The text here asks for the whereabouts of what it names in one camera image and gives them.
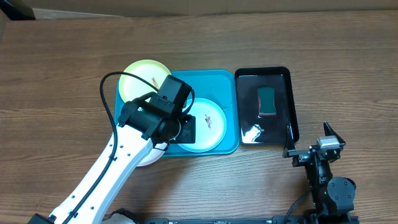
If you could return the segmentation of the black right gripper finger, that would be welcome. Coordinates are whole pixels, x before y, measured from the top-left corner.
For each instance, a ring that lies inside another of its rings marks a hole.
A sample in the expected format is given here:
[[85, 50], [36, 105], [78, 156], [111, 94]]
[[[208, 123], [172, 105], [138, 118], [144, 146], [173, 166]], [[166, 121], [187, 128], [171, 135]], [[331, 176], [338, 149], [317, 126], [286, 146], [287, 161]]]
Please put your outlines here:
[[323, 129], [325, 136], [334, 136], [337, 138], [340, 146], [345, 146], [346, 142], [333, 130], [333, 128], [329, 125], [327, 121], [323, 122]]
[[282, 157], [292, 157], [295, 152], [293, 133], [290, 126], [287, 126], [287, 135]]

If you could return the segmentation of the light blue plate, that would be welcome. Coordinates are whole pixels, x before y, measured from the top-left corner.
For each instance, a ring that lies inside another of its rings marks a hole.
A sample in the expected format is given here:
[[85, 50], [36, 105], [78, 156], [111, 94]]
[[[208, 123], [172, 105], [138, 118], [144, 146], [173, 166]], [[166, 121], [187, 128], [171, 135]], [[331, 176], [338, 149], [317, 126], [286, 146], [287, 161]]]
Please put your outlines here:
[[226, 116], [213, 101], [195, 98], [189, 115], [195, 117], [195, 142], [179, 144], [189, 152], [207, 152], [221, 143], [226, 134]]

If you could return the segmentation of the green scrub sponge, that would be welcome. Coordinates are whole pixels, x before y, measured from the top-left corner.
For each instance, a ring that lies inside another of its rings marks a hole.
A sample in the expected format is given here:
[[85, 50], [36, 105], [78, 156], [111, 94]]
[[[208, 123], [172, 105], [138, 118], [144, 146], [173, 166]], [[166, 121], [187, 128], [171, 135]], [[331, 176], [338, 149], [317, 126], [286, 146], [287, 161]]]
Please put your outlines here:
[[261, 87], [257, 89], [259, 102], [259, 117], [276, 115], [275, 90], [271, 87]]

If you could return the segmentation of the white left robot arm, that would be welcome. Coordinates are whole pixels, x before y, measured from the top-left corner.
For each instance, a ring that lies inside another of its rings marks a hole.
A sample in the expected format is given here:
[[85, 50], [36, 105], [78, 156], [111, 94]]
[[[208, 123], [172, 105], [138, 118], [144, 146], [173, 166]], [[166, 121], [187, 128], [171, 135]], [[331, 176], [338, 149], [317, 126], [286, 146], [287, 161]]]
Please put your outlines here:
[[193, 102], [154, 92], [126, 102], [108, 145], [76, 189], [48, 217], [35, 214], [29, 223], [101, 223], [128, 177], [157, 144], [195, 141], [195, 118], [188, 114]]

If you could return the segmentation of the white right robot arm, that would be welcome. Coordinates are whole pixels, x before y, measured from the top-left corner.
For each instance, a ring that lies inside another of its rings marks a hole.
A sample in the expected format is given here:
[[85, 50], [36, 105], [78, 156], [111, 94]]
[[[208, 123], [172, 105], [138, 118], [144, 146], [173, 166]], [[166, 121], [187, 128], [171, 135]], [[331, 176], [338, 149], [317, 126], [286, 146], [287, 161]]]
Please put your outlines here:
[[346, 177], [334, 177], [330, 163], [340, 158], [346, 142], [325, 121], [325, 135], [317, 139], [306, 151], [295, 149], [291, 127], [287, 127], [287, 139], [282, 156], [292, 158], [293, 167], [304, 167], [309, 184], [308, 192], [289, 208], [284, 222], [289, 222], [292, 210], [308, 195], [312, 196], [313, 209], [304, 211], [300, 223], [358, 223], [349, 213], [354, 210], [356, 184]]

